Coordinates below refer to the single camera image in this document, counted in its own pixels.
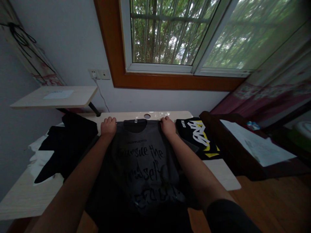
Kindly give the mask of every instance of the curtain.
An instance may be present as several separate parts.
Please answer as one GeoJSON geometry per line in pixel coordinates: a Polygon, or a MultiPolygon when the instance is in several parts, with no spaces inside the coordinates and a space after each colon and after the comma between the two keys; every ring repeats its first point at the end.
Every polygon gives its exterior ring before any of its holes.
{"type": "Polygon", "coordinates": [[[64,86],[51,63],[28,35],[8,0],[0,0],[0,29],[19,60],[41,86],[64,86]]]}
{"type": "Polygon", "coordinates": [[[261,122],[311,98],[310,25],[306,22],[211,113],[261,122]]]}

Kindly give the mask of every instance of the black cord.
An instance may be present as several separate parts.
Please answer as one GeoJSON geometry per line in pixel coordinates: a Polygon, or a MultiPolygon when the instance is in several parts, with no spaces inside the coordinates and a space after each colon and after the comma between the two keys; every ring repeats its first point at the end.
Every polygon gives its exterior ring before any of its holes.
{"type": "MultiPolygon", "coordinates": [[[[53,71],[54,73],[56,73],[44,60],[42,60],[42,58],[35,52],[32,50],[32,48],[30,47],[30,44],[28,43],[28,41],[25,39],[24,35],[34,44],[37,43],[37,41],[31,36],[29,35],[27,32],[24,31],[24,29],[15,24],[15,23],[8,23],[8,24],[2,24],[0,23],[0,25],[5,26],[5,27],[9,27],[10,28],[10,32],[13,36],[13,38],[15,39],[15,41],[17,42],[17,44],[20,46],[20,48],[24,51],[25,54],[27,54],[30,58],[32,58],[30,56],[29,53],[27,53],[24,49],[24,46],[27,47],[29,50],[31,50],[33,52],[33,54],[35,54],[51,71],[53,71]],[[19,34],[16,31],[16,28],[18,28],[19,30],[21,30],[23,32],[23,34],[19,34]]],[[[29,61],[29,59],[26,57],[26,55],[21,51],[21,53],[23,54],[23,56],[26,58],[26,60],[30,63],[30,65],[36,70],[36,72],[40,75],[40,77],[43,79],[43,81],[47,84],[47,82],[44,80],[44,78],[42,77],[42,75],[39,73],[39,71],[34,67],[34,65],[29,61]]]]}

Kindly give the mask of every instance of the hand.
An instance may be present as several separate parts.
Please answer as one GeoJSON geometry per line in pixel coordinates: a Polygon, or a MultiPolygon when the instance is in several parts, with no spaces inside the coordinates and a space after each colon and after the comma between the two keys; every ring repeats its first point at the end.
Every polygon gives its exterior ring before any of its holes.
{"type": "Polygon", "coordinates": [[[164,135],[167,138],[169,138],[173,135],[176,135],[175,124],[168,116],[166,116],[165,118],[162,117],[160,125],[161,125],[161,128],[162,128],[164,135]]]}
{"type": "Polygon", "coordinates": [[[108,117],[104,119],[104,122],[100,125],[100,133],[102,136],[109,136],[111,139],[114,137],[117,131],[117,119],[108,117]]]}

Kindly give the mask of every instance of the cable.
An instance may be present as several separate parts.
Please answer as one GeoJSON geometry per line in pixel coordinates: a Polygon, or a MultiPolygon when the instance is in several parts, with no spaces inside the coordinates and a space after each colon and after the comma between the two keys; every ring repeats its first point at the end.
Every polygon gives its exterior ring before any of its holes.
{"type": "Polygon", "coordinates": [[[38,57],[52,72],[55,73],[55,71],[54,71],[44,60],[42,60],[42,58],[41,58],[34,50],[32,50],[32,48],[30,47],[30,44],[29,44],[28,41],[25,39],[25,37],[27,37],[27,38],[28,38],[32,43],[34,43],[34,44],[36,44],[37,41],[36,41],[31,35],[29,35],[27,32],[25,32],[24,29],[23,29],[21,26],[15,24],[15,23],[12,23],[12,22],[7,23],[7,24],[0,23],[0,25],[10,28],[10,32],[11,32],[13,38],[15,39],[15,41],[17,42],[17,44],[18,44],[19,47],[20,47],[20,49],[19,49],[20,52],[21,52],[22,55],[26,58],[26,60],[30,63],[30,65],[35,69],[35,71],[40,75],[40,77],[43,79],[43,81],[45,82],[45,84],[47,84],[47,82],[44,80],[44,78],[43,78],[42,75],[39,73],[39,71],[34,67],[34,65],[33,65],[33,64],[30,62],[30,60],[26,57],[26,54],[27,54],[30,58],[32,58],[32,57],[30,56],[30,54],[27,53],[26,50],[25,50],[24,47],[23,47],[23,46],[25,46],[25,47],[27,47],[30,51],[32,51],[34,55],[36,55],[36,56],[37,56],[37,57],[38,57]],[[22,33],[19,34],[19,33],[16,31],[16,28],[18,28],[22,33]]]}
{"type": "Polygon", "coordinates": [[[101,91],[100,91],[100,88],[99,88],[99,86],[98,86],[98,84],[97,84],[96,79],[93,79],[93,80],[94,80],[94,82],[96,83],[96,85],[97,85],[97,87],[98,87],[98,90],[99,90],[100,96],[103,98],[104,103],[105,103],[105,106],[106,106],[106,108],[108,109],[108,112],[110,112],[110,111],[109,111],[109,108],[108,108],[108,106],[107,106],[107,104],[106,104],[106,100],[105,100],[105,98],[103,97],[103,95],[101,94],[101,91]]]}

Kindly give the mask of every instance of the person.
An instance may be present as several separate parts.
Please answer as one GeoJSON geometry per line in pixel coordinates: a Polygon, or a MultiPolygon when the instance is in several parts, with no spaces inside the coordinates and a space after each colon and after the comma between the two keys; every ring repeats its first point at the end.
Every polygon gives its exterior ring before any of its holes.
{"type": "MultiPolygon", "coordinates": [[[[211,232],[260,232],[213,173],[176,134],[174,122],[166,116],[160,124],[195,192],[211,232]]],[[[70,174],[31,233],[76,232],[106,150],[116,133],[116,118],[106,118],[100,130],[97,143],[70,174]]]]}

